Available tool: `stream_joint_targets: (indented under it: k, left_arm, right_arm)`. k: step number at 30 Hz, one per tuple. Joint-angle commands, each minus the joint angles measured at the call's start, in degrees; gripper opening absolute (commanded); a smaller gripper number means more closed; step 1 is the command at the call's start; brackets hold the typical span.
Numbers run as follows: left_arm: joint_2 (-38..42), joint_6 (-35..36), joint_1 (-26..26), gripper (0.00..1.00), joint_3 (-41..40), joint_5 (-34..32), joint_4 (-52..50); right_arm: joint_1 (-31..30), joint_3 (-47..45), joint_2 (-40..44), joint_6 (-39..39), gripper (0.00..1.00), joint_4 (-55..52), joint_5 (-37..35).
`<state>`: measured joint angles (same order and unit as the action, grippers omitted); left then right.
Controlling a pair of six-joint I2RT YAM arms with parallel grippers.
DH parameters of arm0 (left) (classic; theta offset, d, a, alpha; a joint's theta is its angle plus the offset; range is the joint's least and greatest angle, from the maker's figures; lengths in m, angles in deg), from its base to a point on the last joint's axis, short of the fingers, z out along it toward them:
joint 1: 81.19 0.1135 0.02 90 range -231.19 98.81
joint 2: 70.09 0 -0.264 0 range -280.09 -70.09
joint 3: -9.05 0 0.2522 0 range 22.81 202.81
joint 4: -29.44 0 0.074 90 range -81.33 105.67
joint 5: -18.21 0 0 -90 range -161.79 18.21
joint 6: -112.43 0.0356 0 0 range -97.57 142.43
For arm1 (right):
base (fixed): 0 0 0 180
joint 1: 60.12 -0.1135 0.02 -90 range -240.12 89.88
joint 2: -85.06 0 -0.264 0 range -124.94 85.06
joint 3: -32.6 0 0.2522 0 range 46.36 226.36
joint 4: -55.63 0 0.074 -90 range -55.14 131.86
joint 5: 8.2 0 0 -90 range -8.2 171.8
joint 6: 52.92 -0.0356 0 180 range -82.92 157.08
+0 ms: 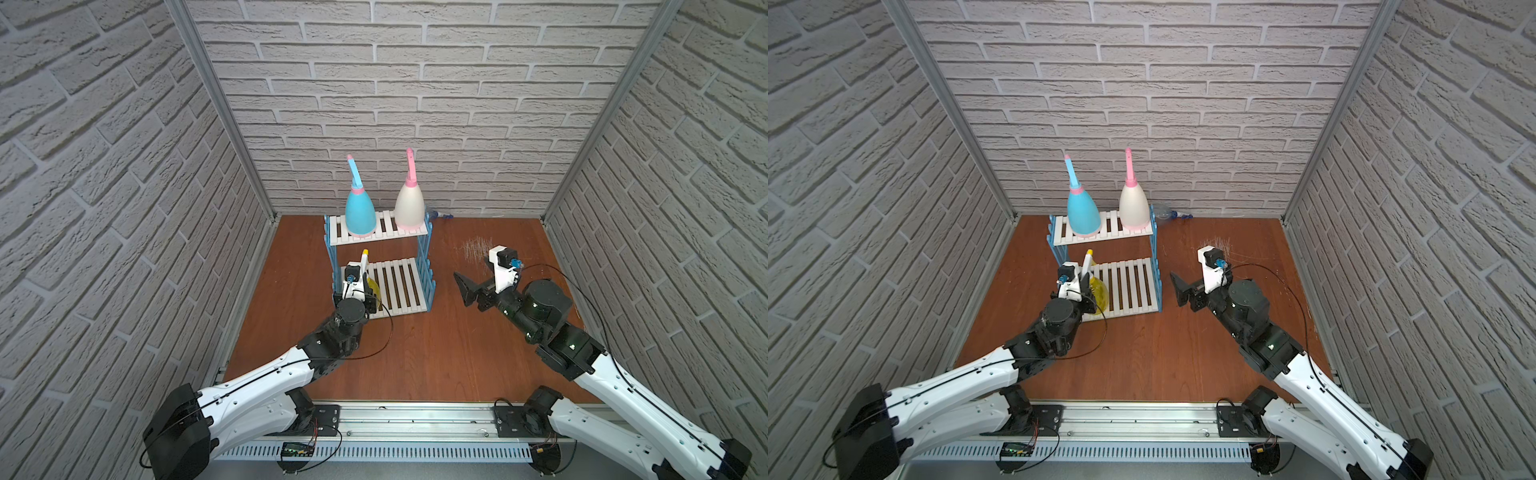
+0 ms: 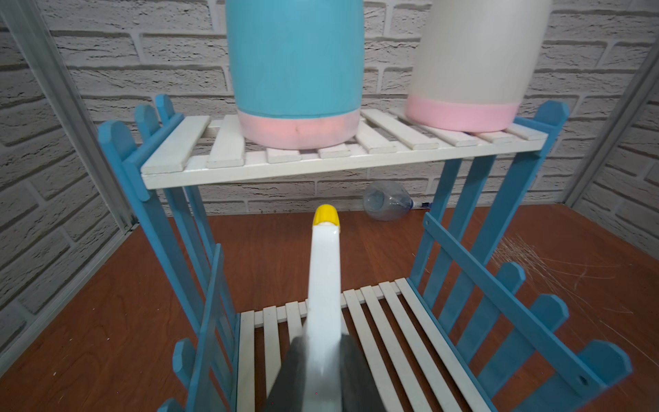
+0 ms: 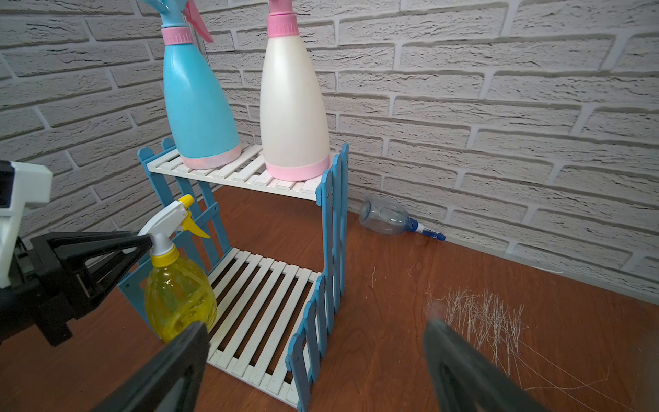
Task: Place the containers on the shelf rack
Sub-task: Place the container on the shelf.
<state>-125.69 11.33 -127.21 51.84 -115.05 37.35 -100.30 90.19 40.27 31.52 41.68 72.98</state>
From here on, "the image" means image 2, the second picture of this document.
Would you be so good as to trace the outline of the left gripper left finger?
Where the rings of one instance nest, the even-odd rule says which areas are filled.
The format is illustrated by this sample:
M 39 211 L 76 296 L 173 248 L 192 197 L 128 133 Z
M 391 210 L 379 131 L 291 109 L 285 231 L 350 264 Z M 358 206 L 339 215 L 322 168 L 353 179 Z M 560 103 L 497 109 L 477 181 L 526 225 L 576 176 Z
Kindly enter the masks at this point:
M 292 341 L 263 411 L 302 411 L 307 380 L 307 346 L 306 336 L 297 336 Z

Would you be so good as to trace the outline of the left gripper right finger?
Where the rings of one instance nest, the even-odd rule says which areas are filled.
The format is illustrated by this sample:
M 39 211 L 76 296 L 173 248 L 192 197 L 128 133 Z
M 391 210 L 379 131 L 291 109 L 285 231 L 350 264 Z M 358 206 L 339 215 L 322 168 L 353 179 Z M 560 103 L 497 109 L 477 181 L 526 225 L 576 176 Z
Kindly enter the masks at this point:
M 350 335 L 342 334 L 339 367 L 343 411 L 386 411 L 367 360 Z

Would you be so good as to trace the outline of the yellow transparent spray bottle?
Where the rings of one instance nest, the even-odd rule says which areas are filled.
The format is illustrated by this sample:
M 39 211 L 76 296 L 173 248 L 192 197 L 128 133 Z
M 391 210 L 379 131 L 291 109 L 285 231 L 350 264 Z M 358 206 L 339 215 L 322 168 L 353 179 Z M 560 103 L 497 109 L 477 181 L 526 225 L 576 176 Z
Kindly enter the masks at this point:
M 340 411 L 341 255 L 336 208 L 317 208 L 312 224 L 312 248 L 305 321 L 305 390 L 302 410 Z

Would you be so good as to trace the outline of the clear blue spray bottle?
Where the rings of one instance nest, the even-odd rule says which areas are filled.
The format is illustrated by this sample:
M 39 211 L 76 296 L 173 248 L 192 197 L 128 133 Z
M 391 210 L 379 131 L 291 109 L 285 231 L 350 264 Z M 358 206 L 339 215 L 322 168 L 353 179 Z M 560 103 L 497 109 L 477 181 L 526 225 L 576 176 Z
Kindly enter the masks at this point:
M 377 180 L 368 185 L 362 196 L 365 212 L 376 221 L 397 221 L 413 209 L 430 209 L 432 202 L 414 201 L 399 183 Z

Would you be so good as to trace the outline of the blue pink spray bottle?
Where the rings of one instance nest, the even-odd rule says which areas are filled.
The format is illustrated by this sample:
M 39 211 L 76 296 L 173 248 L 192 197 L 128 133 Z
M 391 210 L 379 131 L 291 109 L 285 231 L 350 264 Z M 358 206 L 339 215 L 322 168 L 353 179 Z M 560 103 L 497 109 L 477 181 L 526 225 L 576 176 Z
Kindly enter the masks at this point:
M 358 131 L 364 3 L 226 3 L 228 54 L 244 137 L 273 149 L 322 149 Z

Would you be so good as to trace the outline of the white pink spray bottle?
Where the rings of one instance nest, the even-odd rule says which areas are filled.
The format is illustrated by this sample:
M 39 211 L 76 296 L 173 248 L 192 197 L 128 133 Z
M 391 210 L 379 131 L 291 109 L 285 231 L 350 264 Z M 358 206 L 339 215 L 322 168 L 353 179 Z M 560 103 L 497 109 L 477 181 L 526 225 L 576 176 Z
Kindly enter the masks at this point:
M 506 129 L 530 85 L 552 11 L 542 0 L 434 2 L 415 51 L 406 116 L 443 130 Z

